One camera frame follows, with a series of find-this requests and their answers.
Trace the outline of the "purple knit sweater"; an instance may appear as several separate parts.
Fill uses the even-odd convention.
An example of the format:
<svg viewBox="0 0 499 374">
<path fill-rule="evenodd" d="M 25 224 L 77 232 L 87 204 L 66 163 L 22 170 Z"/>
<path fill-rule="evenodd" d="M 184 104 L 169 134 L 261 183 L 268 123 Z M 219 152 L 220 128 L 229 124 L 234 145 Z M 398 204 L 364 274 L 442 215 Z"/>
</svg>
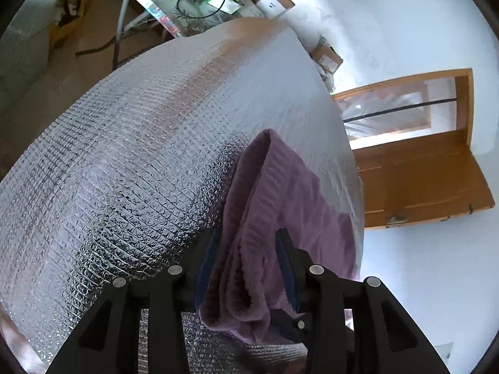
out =
<svg viewBox="0 0 499 374">
<path fill-rule="evenodd" d="M 222 235 L 198 308 L 201 322 L 246 343 L 277 343 L 271 314 L 295 318 L 279 267 L 276 234 L 284 228 L 313 262 L 355 279 L 350 217 L 332 209 L 319 178 L 272 129 L 262 131 L 239 158 L 223 209 Z"/>
</svg>

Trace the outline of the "folding side table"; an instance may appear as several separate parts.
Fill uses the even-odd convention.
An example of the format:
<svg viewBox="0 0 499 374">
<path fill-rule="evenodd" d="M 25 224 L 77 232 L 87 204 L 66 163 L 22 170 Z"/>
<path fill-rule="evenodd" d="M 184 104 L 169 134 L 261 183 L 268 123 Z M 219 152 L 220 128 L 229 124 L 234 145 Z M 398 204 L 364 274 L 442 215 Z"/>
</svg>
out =
<svg viewBox="0 0 499 374">
<path fill-rule="evenodd" d="M 233 19 L 262 18 L 251 0 L 123 0 L 114 41 L 113 68 L 119 65 L 120 41 L 139 26 L 152 22 L 164 36 L 193 36 Z"/>
</svg>

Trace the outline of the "silver bubble foil mat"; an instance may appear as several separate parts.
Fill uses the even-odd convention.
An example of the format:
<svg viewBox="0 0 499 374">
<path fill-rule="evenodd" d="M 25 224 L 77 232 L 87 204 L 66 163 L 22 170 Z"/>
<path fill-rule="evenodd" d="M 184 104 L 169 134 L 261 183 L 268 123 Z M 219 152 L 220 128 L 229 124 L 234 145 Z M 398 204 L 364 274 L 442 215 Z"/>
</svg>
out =
<svg viewBox="0 0 499 374">
<path fill-rule="evenodd" d="M 267 128 L 348 213 L 364 199 L 337 105 L 287 25 L 242 18 L 169 41 L 75 101 L 1 182 L 1 304 L 51 363 L 102 286 L 145 279 L 216 222 L 236 158 Z"/>
</svg>

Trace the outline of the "open wooden door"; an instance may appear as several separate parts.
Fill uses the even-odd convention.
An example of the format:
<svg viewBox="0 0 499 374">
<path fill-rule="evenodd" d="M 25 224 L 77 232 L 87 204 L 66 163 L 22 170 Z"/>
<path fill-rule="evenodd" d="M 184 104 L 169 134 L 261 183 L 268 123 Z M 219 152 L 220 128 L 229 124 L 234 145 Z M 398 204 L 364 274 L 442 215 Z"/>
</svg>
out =
<svg viewBox="0 0 499 374">
<path fill-rule="evenodd" d="M 492 209 L 492 192 L 463 131 L 354 150 L 365 228 L 443 221 Z"/>
</svg>

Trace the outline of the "cardboard box with label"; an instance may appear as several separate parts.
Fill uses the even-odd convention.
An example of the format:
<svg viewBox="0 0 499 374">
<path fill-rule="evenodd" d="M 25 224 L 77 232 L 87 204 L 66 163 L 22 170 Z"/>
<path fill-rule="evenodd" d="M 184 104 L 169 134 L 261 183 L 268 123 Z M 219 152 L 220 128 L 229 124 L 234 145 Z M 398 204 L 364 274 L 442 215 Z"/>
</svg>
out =
<svg viewBox="0 0 499 374">
<path fill-rule="evenodd" d="M 327 43 L 317 46 L 310 54 L 311 58 L 330 74 L 335 74 L 343 63 L 334 49 Z"/>
</svg>

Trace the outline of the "white drawer cabinet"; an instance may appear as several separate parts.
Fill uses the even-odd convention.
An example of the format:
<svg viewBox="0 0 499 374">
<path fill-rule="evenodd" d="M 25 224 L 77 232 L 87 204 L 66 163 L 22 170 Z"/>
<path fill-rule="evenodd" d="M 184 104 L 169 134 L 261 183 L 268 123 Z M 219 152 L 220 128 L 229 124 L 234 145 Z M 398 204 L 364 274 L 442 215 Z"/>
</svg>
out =
<svg viewBox="0 0 499 374">
<path fill-rule="evenodd" d="M 57 0 L 25 0 L 1 38 L 1 110 L 4 112 L 46 70 L 48 28 Z"/>
</svg>

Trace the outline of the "white small box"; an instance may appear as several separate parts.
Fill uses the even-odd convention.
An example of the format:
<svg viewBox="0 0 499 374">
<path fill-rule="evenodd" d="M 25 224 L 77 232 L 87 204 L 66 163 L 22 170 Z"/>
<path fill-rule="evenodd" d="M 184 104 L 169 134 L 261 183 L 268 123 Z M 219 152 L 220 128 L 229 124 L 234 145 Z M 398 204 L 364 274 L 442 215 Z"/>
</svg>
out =
<svg viewBox="0 0 499 374">
<path fill-rule="evenodd" d="M 292 0 L 258 0 L 255 3 L 268 19 L 277 19 L 295 6 Z"/>
</svg>

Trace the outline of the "plastic covered door frame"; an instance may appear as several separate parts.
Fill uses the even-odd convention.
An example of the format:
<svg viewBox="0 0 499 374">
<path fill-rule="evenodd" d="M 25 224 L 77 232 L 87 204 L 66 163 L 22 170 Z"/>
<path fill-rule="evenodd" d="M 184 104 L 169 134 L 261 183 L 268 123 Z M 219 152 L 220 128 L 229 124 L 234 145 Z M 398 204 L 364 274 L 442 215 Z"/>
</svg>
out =
<svg viewBox="0 0 499 374">
<path fill-rule="evenodd" d="M 453 131 L 471 143 L 472 69 L 389 79 L 336 93 L 332 99 L 342 112 L 352 150 Z"/>
</svg>

